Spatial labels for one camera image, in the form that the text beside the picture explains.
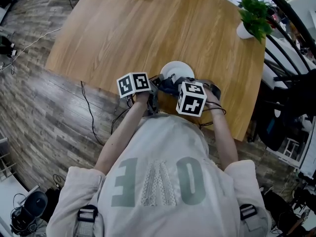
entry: plate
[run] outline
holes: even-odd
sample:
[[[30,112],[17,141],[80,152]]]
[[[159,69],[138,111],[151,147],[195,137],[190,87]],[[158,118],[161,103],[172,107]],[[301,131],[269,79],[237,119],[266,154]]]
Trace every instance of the plate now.
[[[165,79],[175,74],[174,77],[172,78],[173,82],[175,82],[180,77],[195,78],[191,67],[182,61],[172,61],[172,62],[167,63],[162,68],[160,73],[163,74]]]

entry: wooden floor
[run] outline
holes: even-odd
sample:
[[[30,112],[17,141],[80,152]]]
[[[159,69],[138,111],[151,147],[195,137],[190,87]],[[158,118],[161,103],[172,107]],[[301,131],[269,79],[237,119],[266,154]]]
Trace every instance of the wooden floor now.
[[[71,12],[69,0],[17,0],[2,26],[15,31],[17,49],[62,27]],[[53,174],[66,176],[70,166],[92,167],[101,151],[91,131],[91,116],[80,82],[69,81],[44,69],[56,33],[28,48],[9,69],[0,74],[0,132],[9,138],[17,177],[31,189],[53,186]],[[112,120],[126,107],[119,97],[85,86],[95,117],[95,131],[105,142]],[[214,134],[204,131],[210,157],[219,162]],[[283,197],[297,185],[292,168],[264,150],[260,143],[236,142],[239,158],[252,159],[260,184],[274,185]]]

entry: strap buckle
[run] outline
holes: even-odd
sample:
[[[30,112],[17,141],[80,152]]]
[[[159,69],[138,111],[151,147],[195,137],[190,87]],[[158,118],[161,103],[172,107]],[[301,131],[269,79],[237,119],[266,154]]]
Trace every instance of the strap buckle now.
[[[257,209],[252,204],[243,204],[240,207],[240,219],[245,220],[257,214]]]
[[[86,205],[78,211],[77,220],[83,222],[95,222],[98,215],[98,208],[92,204]]]

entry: white pot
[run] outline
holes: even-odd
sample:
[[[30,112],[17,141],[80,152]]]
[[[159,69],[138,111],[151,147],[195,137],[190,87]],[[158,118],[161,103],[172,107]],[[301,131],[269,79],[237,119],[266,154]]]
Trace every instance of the white pot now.
[[[250,34],[245,26],[243,25],[243,22],[241,22],[238,27],[237,27],[237,35],[241,38],[241,39],[249,39],[251,37],[253,37],[252,34]]]

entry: potted plant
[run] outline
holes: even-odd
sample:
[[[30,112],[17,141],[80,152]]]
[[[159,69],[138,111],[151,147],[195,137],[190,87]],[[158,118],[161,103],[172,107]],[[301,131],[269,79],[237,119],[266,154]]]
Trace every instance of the potted plant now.
[[[267,22],[268,3],[259,0],[241,0],[243,9],[239,10],[241,23],[237,27],[237,34],[242,39],[255,37],[260,43],[265,35],[272,32]]]

